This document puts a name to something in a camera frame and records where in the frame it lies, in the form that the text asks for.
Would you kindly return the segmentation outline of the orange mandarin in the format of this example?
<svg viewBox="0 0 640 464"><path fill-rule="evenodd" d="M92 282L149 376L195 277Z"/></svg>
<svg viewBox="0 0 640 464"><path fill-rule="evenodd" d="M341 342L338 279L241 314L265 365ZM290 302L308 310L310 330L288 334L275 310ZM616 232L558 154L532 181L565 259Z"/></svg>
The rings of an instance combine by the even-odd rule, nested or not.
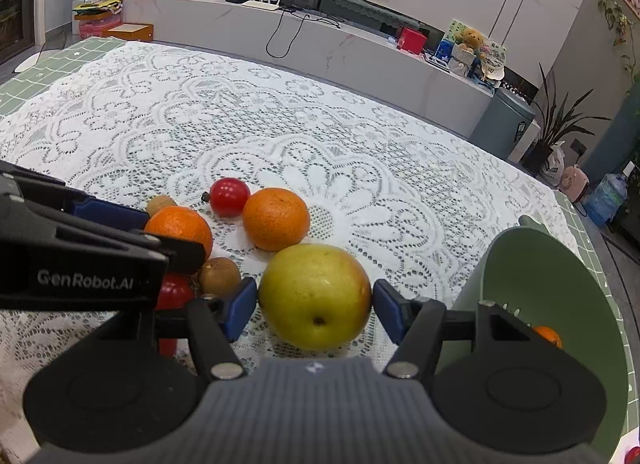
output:
<svg viewBox="0 0 640 464"><path fill-rule="evenodd" d="M533 326L533 331L541 337L544 337L545 340L548 340L548 342L552 343L556 348L563 348L562 338L553 328L546 325L536 325Z"/></svg>
<svg viewBox="0 0 640 464"><path fill-rule="evenodd" d="M143 231L200 243L205 249L206 259L209 258L214 246L212 229L207 221L195 210L186 207L162 208L149 219Z"/></svg>
<svg viewBox="0 0 640 464"><path fill-rule="evenodd" d="M310 228L310 214L303 199L279 187L266 187L247 199L242 219L248 239L265 251L300 243Z"/></svg>

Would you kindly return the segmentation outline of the brown kiwi fruit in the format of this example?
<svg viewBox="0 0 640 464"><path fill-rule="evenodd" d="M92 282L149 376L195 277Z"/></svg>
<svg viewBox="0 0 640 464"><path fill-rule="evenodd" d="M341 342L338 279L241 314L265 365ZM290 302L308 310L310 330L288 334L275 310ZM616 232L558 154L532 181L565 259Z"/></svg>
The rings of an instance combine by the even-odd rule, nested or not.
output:
<svg viewBox="0 0 640 464"><path fill-rule="evenodd" d="M146 203L145 210L150 217L154 217L157 213L167 207L176 207L177 203L168 195L157 195L152 197Z"/></svg>
<svg viewBox="0 0 640 464"><path fill-rule="evenodd" d="M230 258L210 258L198 273L200 291L205 296L230 299L236 294L240 282L240 270Z"/></svg>

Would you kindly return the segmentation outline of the red green apple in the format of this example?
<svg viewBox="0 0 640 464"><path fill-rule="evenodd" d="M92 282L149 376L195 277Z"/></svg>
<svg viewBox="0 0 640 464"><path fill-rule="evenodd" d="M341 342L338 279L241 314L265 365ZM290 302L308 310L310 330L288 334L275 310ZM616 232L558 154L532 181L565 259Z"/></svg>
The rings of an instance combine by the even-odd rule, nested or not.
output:
<svg viewBox="0 0 640 464"><path fill-rule="evenodd" d="M265 320L279 338L303 351L350 343L371 311L370 280L346 250L298 244L275 254L258 286Z"/></svg>

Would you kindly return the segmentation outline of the red cherry tomato with stem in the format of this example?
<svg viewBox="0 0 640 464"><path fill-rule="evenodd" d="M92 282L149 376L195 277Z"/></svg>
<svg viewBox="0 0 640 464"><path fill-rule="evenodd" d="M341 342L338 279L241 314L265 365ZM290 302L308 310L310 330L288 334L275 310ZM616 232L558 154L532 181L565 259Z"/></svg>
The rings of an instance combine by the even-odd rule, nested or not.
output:
<svg viewBox="0 0 640 464"><path fill-rule="evenodd" d="M208 204L217 216L228 218L239 216L250 198L248 185L236 178L221 178L215 181L201 201Z"/></svg>

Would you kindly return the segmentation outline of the orange mandarin by tomato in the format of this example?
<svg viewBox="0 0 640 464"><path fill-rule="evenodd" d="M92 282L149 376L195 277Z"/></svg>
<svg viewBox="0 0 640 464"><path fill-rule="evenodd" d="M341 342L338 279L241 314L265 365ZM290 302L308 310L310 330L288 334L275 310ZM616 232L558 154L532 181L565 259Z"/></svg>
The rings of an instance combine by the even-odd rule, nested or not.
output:
<svg viewBox="0 0 640 464"><path fill-rule="evenodd" d="M242 219L248 239L265 251L300 243L310 228L310 214L303 199L279 187L266 187L247 199Z"/></svg>

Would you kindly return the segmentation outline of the green colander bowl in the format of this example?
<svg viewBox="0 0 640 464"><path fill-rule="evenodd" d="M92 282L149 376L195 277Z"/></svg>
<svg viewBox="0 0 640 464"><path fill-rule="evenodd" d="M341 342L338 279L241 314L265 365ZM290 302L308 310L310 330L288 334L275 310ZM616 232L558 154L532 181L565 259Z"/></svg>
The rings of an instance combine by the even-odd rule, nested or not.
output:
<svg viewBox="0 0 640 464"><path fill-rule="evenodd" d="M613 302L584 263L543 224L521 216L490 243L452 308L472 310L481 300L552 329L563 350L599 378L606 411L591 447L612 458L627 416L630 357Z"/></svg>

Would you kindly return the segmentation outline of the green grid table mat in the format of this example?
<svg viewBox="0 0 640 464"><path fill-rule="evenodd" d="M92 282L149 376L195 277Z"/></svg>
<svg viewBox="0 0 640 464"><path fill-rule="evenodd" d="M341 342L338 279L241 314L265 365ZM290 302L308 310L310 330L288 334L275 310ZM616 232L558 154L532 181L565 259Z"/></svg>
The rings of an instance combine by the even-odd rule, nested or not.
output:
<svg viewBox="0 0 640 464"><path fill-rule="evenodd" d="M50 51L45 58L37 60L25 72L13 75L1 85L1 117L4 118L22 107L31 98L46 92L50 86L63 77L78 70L124 42L117 38L92 37L81 40L73 46L58 51Z"/></svg>

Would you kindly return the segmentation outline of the white lace tablecloth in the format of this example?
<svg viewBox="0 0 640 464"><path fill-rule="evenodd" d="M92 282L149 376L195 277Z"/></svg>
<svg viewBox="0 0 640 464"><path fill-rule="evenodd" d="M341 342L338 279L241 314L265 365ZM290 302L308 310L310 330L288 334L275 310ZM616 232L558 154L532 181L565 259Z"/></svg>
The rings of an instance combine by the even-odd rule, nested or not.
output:
<svg viewBox="0 0 640 464"><path fill-rule="evenodd" d="M124 43L1 117L1 157L138 210L168 195L253 279L269 254L201 201L222 177L292 191L306 243L445 305L521 216L576 245L552 190L450 132L321 81L158 44Z"/></svg>

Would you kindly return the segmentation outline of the pink basket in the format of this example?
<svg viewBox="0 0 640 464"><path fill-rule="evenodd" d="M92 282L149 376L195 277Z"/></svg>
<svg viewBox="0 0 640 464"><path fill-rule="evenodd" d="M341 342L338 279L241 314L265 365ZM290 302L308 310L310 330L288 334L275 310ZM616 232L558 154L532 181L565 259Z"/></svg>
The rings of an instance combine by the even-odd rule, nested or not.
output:
<svg viewBox="0 0 640 464"><path fill-rule="evenodd" d="M122 23L122 16L112 14L101 18L100 20L81 20L78 25L79 36L81 39L90 37L102 38L107 31Z"/></svg>

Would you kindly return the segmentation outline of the orange cardboard box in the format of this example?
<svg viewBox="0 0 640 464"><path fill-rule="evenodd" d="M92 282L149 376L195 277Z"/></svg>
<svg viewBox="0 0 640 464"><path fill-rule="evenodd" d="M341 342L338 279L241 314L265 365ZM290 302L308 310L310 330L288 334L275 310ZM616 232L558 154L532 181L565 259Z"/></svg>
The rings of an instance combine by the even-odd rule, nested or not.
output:
<svg viewBox="0 0 640 464"><path fill-rule="evenodd" d="M113 37L125 41L150 42L153 40L152 24L124 23L103 31L104 37Z"/></svg>

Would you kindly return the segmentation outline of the pink small heater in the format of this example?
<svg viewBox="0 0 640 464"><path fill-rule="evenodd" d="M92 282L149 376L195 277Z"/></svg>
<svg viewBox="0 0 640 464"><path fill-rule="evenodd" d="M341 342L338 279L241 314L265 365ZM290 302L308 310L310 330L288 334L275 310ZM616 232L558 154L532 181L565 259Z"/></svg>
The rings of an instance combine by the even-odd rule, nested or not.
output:
<svg viewBox="0 0 640 464"><path fill-rule="evenodd" d="M559 190L571 203L579 202L588 189L589 179L577 165L566 167L561 175Z"/></svg>

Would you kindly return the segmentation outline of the white plastic bag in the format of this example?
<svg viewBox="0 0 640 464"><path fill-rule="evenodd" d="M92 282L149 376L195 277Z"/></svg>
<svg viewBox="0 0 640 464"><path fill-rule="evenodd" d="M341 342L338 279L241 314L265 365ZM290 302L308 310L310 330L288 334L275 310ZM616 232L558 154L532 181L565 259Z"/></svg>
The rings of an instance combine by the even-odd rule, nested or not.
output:
<svg viewBox="0 0 640 464"><path fill-rule="evenodd" d="M563 141L558 141L552 145L551 154L544 161L540 170L542 179L552 187L557 187L560 184L565 169L563 144Z"/></svg>

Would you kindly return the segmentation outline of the grey pedal trash bin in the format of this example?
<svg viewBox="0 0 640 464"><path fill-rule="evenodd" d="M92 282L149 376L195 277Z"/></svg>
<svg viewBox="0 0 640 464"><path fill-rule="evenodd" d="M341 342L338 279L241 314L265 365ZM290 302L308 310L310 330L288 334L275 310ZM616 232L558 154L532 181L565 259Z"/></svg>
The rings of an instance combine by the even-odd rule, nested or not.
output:
<svg viewBox="0 0 640 464"><path fill-rule="evenodd" d="M509 157L535 117L519 95L499 88L470 136L470 142L503 161Z"/></svg>

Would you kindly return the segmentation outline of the blue water jug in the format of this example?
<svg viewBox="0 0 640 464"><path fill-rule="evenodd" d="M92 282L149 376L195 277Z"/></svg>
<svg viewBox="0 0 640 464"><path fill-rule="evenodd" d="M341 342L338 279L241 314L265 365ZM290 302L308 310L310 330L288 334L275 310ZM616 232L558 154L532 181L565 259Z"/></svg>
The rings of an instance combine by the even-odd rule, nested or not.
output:
<svg viewBox="0 0 640 464"><path fill-rule="evenodd" d="M590 220L603 228L611 220L627 198L627 180L621 173L608 173L585 200L585 210Z"/></svg>

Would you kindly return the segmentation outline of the potted plant by bin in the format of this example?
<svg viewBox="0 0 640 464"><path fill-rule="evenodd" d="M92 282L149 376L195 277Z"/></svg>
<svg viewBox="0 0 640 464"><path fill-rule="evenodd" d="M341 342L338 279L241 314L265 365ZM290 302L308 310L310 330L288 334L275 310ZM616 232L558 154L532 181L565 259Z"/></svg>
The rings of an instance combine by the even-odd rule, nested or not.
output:
<svg viewBox="0 0 640 464"><path fill-rule="evenodd" d="M611 121L610 117L587 115L579 110L579 106L590 97L592 89L570 103L568 93L565 93L563 98L559 98L558 84L553 70L550 70L548 75L544 73L541 65L539 70L544 104L540 104L537 100L533 100L532 104L537 111L540 131L534 145L521 161L524 170L534 178L541 175L544 163L552 154L553 145L560 143L570 133L593 135L593 132L586 128L586 124L590 121Z"/></svg>

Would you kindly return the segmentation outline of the red tomato on paper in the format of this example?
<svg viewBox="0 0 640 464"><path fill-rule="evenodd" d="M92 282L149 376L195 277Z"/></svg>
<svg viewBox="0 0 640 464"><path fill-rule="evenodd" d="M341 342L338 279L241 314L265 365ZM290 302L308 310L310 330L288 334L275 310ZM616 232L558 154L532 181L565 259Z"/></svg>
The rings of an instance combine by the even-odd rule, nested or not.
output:
<svg viewBox="0 0 640 464"><path fill-rule="evenodd" d="M635 446L627 451L624 464L640 464L640 447Z"/></svg>

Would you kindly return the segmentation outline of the white marble tv console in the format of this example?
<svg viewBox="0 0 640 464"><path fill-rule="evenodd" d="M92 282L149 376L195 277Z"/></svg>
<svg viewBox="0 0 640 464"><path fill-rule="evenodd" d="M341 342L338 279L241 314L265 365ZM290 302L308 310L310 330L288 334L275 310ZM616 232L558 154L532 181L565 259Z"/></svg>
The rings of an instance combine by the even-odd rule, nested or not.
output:
<svg viewBox="0 0 640 464"><path fill-rule="evenodd" d="M254 60L342 86L468 137L490 94L372 32L302 12L221 0L125 0L159 42Z"/></svg>

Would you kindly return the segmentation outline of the red box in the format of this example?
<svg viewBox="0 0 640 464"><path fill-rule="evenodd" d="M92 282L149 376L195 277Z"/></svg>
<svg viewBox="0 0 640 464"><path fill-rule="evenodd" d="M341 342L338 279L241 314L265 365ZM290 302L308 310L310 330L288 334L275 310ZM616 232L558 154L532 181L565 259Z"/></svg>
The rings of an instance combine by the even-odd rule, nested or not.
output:
<svg viewBox="0 0 640 464"><path fill-rule="evenodd" d="M427 42L427 36L421 31L409 27L401 28L397 49L414 55L421 55Z"/></svg>

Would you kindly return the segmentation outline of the teddy bear toy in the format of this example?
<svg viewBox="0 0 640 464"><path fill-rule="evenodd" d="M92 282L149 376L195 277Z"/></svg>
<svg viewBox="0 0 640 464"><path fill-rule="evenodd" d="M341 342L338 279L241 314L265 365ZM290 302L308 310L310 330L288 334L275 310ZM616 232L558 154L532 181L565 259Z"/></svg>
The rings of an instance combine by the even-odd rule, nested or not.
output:
<svg viewBox="0 0 640 464"><path fill-rule="evenodd" d="M457 42L460 46L465 46L465 48L478 52L484 46L485 36L474 28L465 27L459 32Z"/></svg>

